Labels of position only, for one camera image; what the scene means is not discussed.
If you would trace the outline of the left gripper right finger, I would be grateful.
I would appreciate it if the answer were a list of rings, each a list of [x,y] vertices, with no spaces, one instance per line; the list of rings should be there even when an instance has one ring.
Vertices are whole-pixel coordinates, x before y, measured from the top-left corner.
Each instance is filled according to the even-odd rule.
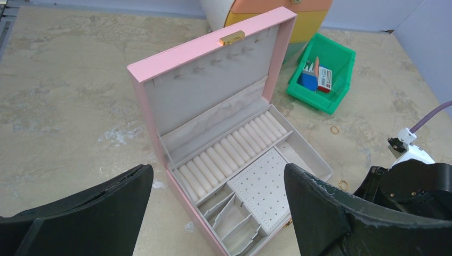
[[[284,182],[301,255],[451,255],[451,220],[382,207],[295,164]]]

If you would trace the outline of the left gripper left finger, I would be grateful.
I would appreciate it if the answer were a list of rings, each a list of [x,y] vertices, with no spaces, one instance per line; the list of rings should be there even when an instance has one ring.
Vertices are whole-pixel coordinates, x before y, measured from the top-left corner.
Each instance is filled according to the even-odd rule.
[[[106,182],[1,218],[1,255],[132,255],[154,170],[138,165]]]

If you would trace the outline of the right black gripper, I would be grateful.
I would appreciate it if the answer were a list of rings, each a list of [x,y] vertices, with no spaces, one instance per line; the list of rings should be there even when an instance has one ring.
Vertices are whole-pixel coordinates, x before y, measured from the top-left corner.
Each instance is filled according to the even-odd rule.
[[[410,159],[372,166],[353,193],[366,201],[420,217],[451,220],[451,165]]]

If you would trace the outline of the pink jewelry box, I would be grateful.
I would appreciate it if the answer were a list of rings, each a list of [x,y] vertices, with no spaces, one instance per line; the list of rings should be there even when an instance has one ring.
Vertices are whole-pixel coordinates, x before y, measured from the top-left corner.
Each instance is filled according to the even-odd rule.
[[[128,65],[169,184],[217,255],[255,255],[291,216],[284,168],[331,167],[271,103],[282,25],[216,30]]]

